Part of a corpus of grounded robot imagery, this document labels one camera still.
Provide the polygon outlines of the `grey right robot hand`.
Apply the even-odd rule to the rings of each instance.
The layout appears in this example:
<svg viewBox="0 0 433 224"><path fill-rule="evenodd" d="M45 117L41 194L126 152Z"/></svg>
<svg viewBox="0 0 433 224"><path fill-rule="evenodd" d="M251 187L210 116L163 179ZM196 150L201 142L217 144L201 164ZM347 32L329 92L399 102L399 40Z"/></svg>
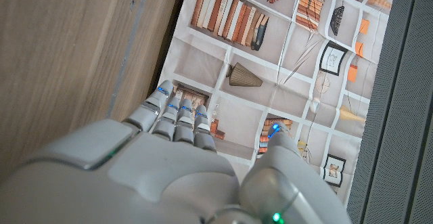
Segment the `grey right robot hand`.
<svg viewBox="0 0 433 224"><path fill-rule="evenodd" d="M206 108L162 82L125 120L100 120L37 150L1 183L2 223L348 223L288 128L239 180Z"/></svg>

